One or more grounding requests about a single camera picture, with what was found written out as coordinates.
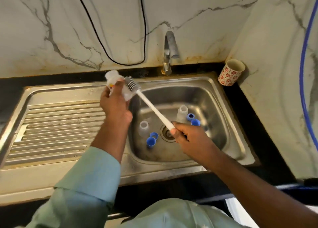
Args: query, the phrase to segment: light green shirt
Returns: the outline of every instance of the light green shirt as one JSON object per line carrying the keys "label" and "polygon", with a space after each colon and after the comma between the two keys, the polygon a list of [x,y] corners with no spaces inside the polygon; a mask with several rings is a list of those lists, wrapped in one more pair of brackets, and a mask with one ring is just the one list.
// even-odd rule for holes
{"label": "light green shirt", "polygon": [[[120,164],[105,151],[90,147],[55,185],[48,202],[27,228],[104,227],[120,182]],[[181,199],[164,199],[149,206],[126,227],[244,227],[223,211]]]}

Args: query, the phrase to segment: black cable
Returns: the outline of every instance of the black cable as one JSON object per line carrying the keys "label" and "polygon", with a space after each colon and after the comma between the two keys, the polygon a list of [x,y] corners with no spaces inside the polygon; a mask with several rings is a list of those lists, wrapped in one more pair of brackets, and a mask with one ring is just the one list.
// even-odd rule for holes
{"label": "black cable", "polygon": [[114,63],[116,63],[116,64],[118,64],[118,65],[133,66],[133,65],[139,65],[139,64],[141,64],[141,63],[143,63],[143,62],[145,61],[145,59],[146,59],[146,36],[147,36],[147,29],[146,29],[145,11],[144,11],[144,9],[143,9],[142,0],[140,0],[140,3],[141,3],[141,10],[142,10],[142,16],[143,16],[143,23],[144,23],[144,27],[145,27],[145,36],[144,36],[144,43],[143,43],[143,53],[144,53],[144,55],[143,55],[143,60],[142,60],[141,62],[138,62],[138,63],[135,63],[135,64],[121,64],[121,63],[119,63],[119,62],[117,62],[117,61],[114,61],[114,60],[109,56],[109,54],[107,53],[107,51],[106,51],[104,45],[103,45],[102,42],[101,42],[101,39],[100,39],[99,36],[98,36],[98,33],[97,33],[96,29],[95,29],[95,25],[94,25],[94,23],[93,23],[93,21],[92,21],[91,16],[89,15],[89,12],[88,12],[88,10],[87,10],[87,8],[86,8],[86,6],[85,6],[83,0],[80,0],[80,2],[82,3],[82,5],[83,5],[83,7],[84,7],[84,9],[85,9],[85,12],[87,13],[87,16],[88,16],[88,18],[89,18],[89,21],[90,21],[91,24],[92,24],[92,27],[93,27],[93,29],[94,29],[94,32],[95,32],[95,34],[96,34],[96,37],[97,37],[99,43],[100,43],[101,46],[103,47],[103,50],[105,51],[107,57],[108,57],[112,62],[114,62]]}

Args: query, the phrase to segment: shirt sleeve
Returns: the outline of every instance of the shirt sleeve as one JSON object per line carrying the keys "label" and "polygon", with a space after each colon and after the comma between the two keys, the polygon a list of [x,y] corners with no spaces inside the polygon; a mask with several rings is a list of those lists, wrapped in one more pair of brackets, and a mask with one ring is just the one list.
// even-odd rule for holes
{"label": "shirt sleeve", "polygon": [[90,147],[55,185],[51,198],[26,227],[104,227],[120,173],[113,156]]}

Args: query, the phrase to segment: blue cap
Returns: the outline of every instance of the blue cap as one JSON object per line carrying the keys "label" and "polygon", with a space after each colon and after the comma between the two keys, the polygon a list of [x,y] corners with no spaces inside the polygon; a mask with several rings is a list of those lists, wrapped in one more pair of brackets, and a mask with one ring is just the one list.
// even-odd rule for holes
{"label": "blue cap", "polygon": [[191,125],[193,126],[200,126],[201,122],[198,119],[193,119],[191,121]]}
{"label": "blue cap", "polygon": [[194,115],[193,113],[189,113],[189,114],[187,115],[187,120],[188,120],[188,121],[192,121],[194,118],[195,118],[195,115]]}
{"label": "blue cap", "polygon": [[155,144],[156,144],[156,139],[154,137],[147,138],[147,147],[148,148],[153,148]]}
{"label": "blue cap", "polygon": [[157,140],[159,135],[156,132],[152,132],[152,133],[150,133],[149,137],[153,137],[153,138],[155,138]]}

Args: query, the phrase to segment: blue hose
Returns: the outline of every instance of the blue hose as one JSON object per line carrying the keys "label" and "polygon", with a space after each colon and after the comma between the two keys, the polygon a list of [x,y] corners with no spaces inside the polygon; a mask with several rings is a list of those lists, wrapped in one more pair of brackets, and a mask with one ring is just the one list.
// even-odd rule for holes
{"label": "blue hose", "polygon": [[313,11],[311,13],[308,27],[307,27],[307,30],[305,33],[304,44],[302,46],[301,58],[300,58],[300,69],[299,69],[299,89],[300,89],[301,106],[302,106],[302,110],[304,112],[304,118],[305,118],[305,122],[307,125],[307,129],[308,129],[310,136],[311,136],[311,138],[316,146],[316,149],[318,151],[318,141],[317,141],[317,138],[314,134],[314,130],[313,130],[313,127],[312,127],[311,122],[310,122],[309,114],[308,114],[307,107],[306,107],[305,94],[304,94],[304,63],[305,63],[306,49],[307,49],[307,45],[308,45],[308,39],[309,39],[311,27],[313,25],[314,17],[315,17],[316,12],[317,12],[317,7],[318,7],[318,0],[316,0]]}

